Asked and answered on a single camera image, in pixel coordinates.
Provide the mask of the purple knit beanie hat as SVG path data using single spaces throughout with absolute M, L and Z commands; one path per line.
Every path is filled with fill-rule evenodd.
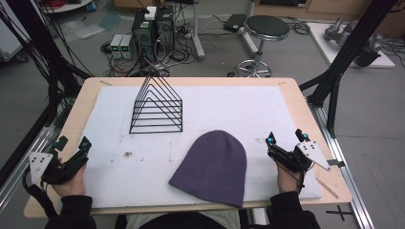
M 215 130 L 195 140 L 169 184 L 195 198 L 242 208 L 246 167 L 242 143 Z

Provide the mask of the round white table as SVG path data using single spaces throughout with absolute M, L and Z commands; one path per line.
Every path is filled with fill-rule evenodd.
M 85 7 L 93 0 L 40 0 L 39 6 L 46 13 L 59 13 Z

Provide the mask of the aluminium rail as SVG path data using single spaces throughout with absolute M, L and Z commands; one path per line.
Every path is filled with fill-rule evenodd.
M 372 218 L 367 210 L 367 207 L 361 197 L 361 194 L 357 188 L 357 185 L 352 176 L 350 167 L 345 159 L 343 151 L 338 143 L 338 140 L 332 136 L 327 129 L 327 114 L 323 108 L 317 108 L 314 105 L 309 104 L 309 108 L 312 115 L 317 122 L 317 125 L 326 140 L 331 155 L 333 156 L 333 162 L 340 169 L 346 184 L 352 194 L 352 200 L 350 207 L 355 217 L 359 229 L 375 229 Z
M 11 204 L 16 192 L 23 186 L 22 177 L 30 167 L 30 153 L 42 153 L 57 136 L 59 130 L 54 125 L 43 126 L 41 129 L 29 131 L 21 144 L 11 156 L 11 163 L 6 163 L 7 170 L 0 171 L 5 180 L 0 179 L 0 214 Z

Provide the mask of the grey power supply unit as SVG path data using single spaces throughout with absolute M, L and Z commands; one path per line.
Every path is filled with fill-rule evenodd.
M 131 36 L 129 34 L 124 34 L 120 42 L 120 50 L 123 59 L 131 59 Z
M 122 37 L 123 37 L 122 34 L 115 34 L 110 43 L 110 49 L 111 49 L 112 55 L 115 59 L 120 59 L 122 57 L 122 54 L 121 54 L 121 51 L 119 48 Z

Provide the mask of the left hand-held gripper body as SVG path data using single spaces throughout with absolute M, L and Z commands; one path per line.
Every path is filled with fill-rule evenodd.
M 48 153 L 29 153 L 30 172 L 32 183 L 39 180 L 60 185 L 72 179 L 77 171 L 88 161 L 87 153 L 76 152 L 70 159 L 60 162 L 58 151 Z

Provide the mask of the person's left hand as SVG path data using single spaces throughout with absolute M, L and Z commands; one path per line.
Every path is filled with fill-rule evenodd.
M 67 196 L 84 196 L 86 194 L 84 183 L 85 169 L 86 166 L 83 165 L 72 179 L 60 185 L 53 185 L 53 189 L 61 198 Z

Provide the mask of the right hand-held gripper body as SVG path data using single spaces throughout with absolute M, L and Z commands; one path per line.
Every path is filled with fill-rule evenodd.
M 267 154 L 291 172 L 308 171 L 312 164 L 317 164 L 326 171 L 330 170 L 330 165 L 316 141 L 300 142 L 291 152 L 279 147 L 274 142 L 269 142 L 267 147 Z

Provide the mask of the white floor board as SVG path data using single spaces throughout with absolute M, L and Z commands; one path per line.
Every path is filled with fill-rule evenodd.
M 324 38 L 325 29 L 327 29 L 330 24 L 308 23 L 308 26 L 310 28 L 311 37 L 316 41 L 321 53 L 330 64 L 340 51 L 340 46 L 335 41 L 327 41 Z M 385 53 L 379 51 L 378 54 L 379 57 L 368 66 L 369 69 L 393 69 L 395 67 L 394 62 Z

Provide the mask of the black computer tower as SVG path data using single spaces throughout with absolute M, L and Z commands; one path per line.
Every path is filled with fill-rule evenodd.
M 160 48 L 163 51 L 171 52 L 175 49 L 174 43 L 174 10 L 172 6 L 158 9 L 157 17 L 158 36 Z
M 153 62 L 156 60 L 154 48 L 157 40 L 156 23 L 145 19 L 146 10 L 139 10 L 135 14 L 132 34 L 135 42 L 139 44 L 146 58 Z

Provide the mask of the black tape cross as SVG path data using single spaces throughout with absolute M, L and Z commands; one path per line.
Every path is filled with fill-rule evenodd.
M 343 211 L 342 208 L 337 205 L 335 210 L 327 210 L 326 213 L 328 215 L 337 215 L 341 218 L 342 221 L 345 221 L 345 216 L 352 216 L 353 212 L 350 211 Z

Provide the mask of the black wire rack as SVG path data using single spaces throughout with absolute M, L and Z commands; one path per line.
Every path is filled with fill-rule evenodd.
M 148 76 L 135 98 L 130 134 L 182 131 L 182 99 L 161 76 Z

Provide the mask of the white foam mat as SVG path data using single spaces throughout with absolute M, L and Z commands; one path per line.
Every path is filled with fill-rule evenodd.
M 131 125 L 139 87 L 104 87 L 83 131 L 92 143 L 85 172 L 86 192 L 95 208 L 176 206 L 199 199 L 170 185 L 194 141 L 224 130 L 245 147 L 244 202 L 267 201 L 278 192 L 276 165 L 266 138 L 290 151 L 296 126 L 275 86 L 178 86 L 182 129 L 141 131 Z

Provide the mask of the grey desk leg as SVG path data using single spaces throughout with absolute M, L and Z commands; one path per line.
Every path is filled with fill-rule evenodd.
M 203 45 L 199 37 L 199 0 L 192 0 L 193 4 L 193 30 L 192 40 L 195 47 L 197 60 L 202 61 L 205 58 Z

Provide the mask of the black flat box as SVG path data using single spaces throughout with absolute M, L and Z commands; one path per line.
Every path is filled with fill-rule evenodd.
M 226 31 L 237 32 L 239 28 L 243 25 L 245 19 L 246 15 L 243 13 L 232 14 L 224 23 L 224 29 Z

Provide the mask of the black round stool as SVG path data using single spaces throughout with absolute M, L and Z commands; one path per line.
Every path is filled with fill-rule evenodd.
M 282 19 L 269 15 L 253 15 L 245 21 L 245 34 L 260 40 L 259 48 L 252 59 L 240 62 L 235 74 L 241 77 L 271 77 L 271 68 L 262 61 L 264 45 L 267 41 L 278 42 L 286 39 L 289 26 Z

